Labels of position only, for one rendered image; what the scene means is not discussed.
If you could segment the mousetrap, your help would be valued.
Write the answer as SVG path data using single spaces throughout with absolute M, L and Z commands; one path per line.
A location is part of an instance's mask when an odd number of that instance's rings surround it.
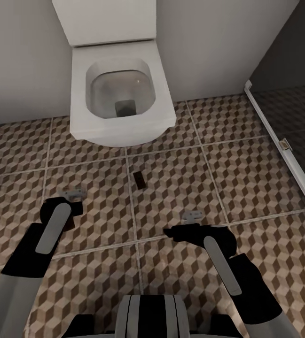
M 143 178 L 141 171 L 138 171 L 138 172 L 134 173 L 133 175 L 134 175 L 138 190 L 142 189 L 142 188 L 146 188 L 146 183 L 144 181 L 144 178 Z
M 67 223 L 65 224 L 65 227 L 64 227 L 64 229 L 63 229 L 63 232 L 72 230 L 72 229 L 74 229 L 74 228 L 75 228 L 75 223 L 74 223 L 74 221 L 73 221 L 73 217 L 71 216 L 71 217 L 68 219 Z

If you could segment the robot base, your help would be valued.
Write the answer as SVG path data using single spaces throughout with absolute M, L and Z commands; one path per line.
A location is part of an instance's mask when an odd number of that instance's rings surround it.
M 94 335 L 94 319 L 92 314 L 77 314 L 62 338 L 115 338 L 115 331 Z M 228 314 L 211 316 L 211 335 L 200 334 L 190 330 L 190 338 L 243 338 Z

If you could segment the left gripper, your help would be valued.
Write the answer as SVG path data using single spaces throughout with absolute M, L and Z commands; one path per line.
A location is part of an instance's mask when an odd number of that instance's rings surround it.
M 82 201 L 71 203 L 72 214 L 71 216 L 83 215 L 83 205 Z

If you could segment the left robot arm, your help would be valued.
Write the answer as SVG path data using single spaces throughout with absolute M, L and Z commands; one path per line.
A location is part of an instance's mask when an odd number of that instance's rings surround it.
M 63 229 L 72 216 L 83 215 L 85 189 L 60 192 L 40 209 L 42 223 L 32 223 L 0 272 L 0 338 L 22 338 L 26 322 Z

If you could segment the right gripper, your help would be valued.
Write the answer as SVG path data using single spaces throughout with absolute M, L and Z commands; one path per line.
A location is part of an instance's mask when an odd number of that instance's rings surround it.
M 186 225 L 175 225 L 171 229 L 164 229 L 164 233 L 167 237 L 173 237 L 173 241 L 178 243 L 182 241 L 187 241 L 191 244 L 194 244 L 192 239 L 192 233 L 195 227 L 200 226 L 200 224 L 186 224 Z

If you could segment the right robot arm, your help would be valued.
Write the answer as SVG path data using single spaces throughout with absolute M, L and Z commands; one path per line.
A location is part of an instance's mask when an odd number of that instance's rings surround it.
M 206 249 L 222 279 L 250 338 L 302 338 L 284 313 L 262 275 L 245 253 L 236 254 L 234 234 L 225 225 L 202 225 L 194 219 L 204 217 L 201 210 L 185 211 L 183 225 L 164 229 L 178 243 L 187 241 Z

